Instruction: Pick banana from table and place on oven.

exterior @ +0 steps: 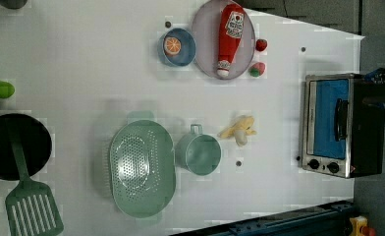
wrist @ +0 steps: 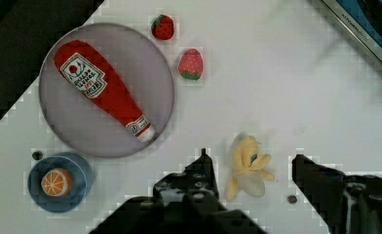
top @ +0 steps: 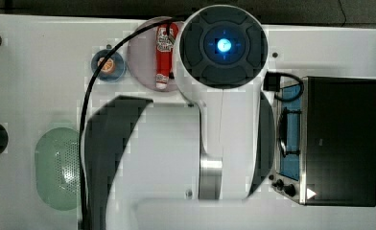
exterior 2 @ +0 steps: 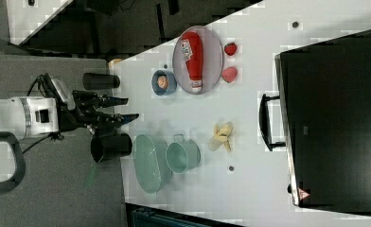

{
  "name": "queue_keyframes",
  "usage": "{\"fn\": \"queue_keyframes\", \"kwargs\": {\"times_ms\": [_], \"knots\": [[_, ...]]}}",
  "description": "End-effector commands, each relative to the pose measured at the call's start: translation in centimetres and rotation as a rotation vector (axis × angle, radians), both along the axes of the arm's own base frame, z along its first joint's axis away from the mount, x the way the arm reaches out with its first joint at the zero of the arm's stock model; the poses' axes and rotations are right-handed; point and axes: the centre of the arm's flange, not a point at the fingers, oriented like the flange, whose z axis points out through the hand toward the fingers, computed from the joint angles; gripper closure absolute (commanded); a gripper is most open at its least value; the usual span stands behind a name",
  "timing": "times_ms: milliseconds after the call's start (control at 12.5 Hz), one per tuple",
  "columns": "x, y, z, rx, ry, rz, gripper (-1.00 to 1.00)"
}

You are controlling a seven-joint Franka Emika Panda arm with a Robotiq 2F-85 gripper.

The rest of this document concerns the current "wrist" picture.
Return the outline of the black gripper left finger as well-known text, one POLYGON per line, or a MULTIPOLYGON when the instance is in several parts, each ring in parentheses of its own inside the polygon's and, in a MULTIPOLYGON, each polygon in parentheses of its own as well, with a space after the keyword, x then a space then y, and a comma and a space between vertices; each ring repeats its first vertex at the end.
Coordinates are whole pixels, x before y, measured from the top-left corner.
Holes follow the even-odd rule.
POLYGON ((181 173, 166 175, 150 197, 133 197, 90 234, 267 234, 246 214, 219 202, 205 150, 181 173))

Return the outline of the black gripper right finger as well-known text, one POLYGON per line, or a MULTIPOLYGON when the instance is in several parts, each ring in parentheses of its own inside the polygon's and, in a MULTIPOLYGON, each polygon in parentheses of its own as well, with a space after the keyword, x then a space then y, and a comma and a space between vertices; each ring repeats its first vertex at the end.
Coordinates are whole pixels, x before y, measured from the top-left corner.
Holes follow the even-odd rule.
POLYGON ((330 234, 382 234, 382 177, 345 175, 298 154, 292 180, 330 234))

